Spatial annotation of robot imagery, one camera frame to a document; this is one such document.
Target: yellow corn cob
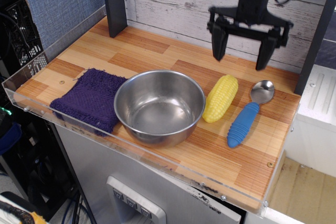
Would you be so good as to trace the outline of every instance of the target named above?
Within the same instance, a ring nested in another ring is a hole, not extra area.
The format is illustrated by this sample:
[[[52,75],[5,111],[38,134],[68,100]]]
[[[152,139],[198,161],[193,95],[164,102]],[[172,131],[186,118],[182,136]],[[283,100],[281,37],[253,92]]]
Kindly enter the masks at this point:
[[[232,103],[237,91],[237,79],[229,74],[222,76],[206,98],[203,119],[207,123],[213,123],[221,119]]]

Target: blue rubber grip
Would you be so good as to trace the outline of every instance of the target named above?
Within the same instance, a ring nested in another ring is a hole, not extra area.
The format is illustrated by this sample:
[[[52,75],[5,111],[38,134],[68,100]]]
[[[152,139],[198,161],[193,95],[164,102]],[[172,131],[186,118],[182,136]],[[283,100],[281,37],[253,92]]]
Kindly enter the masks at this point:
[[[229,147],[236,147],[244,140],[258,112],[259,104],[256,102],[250,102],[243,108],[227,134],[227,145]]]

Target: dispenser button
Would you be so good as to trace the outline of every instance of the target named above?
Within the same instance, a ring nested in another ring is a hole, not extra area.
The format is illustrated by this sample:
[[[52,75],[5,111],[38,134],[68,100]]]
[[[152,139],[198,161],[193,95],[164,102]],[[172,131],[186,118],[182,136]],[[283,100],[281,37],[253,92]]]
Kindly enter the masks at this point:
[[[114,195],[115,195],[118,199],[124,200],[124,196],[122,195],[121,192],[119,192],[119,191],[113,189],[113,193],[114,193]]]
[[[138,208],[137,205],[136,205],[136,203],[135,203],[133,200],[131,200],[130,198],[127,198],[127,204],[128,204],[130,207],[133,207],[134,209],[137,209],[137,208]]]
[[[151,212],[149,212],[147,209],[141,207],[141,213],[142,213],[143,215],[145,215],[147,218],[152,219],[152,214],[151,214]]]

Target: metal bowl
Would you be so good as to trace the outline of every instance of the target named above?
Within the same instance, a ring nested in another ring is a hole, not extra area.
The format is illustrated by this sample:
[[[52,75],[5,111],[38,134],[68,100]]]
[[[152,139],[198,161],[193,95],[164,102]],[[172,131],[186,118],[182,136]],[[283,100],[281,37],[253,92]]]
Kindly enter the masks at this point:
[[[171,147],[194,131],[202,116],[202,88],[170,70],[140,73],[117,91],[114,110],[127,132],[149,147]]]

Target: wooden backdrop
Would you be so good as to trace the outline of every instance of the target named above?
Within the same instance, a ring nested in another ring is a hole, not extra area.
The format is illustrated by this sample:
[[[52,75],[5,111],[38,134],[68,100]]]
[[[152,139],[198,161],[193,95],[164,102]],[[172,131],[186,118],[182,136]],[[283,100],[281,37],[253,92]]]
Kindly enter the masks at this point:
[[[276,49],[271,66],[301,71],[325,2],[292,0],[280,7],[269,1],[271,13],[294,23],[287,47]],[[211,48],[211,35],[206,29],[208,8],[237,4],[238,0],[125,0],[129,25],[206,48]],[[259,46],[259,41],[230,36],[226,53],[256,61]]]

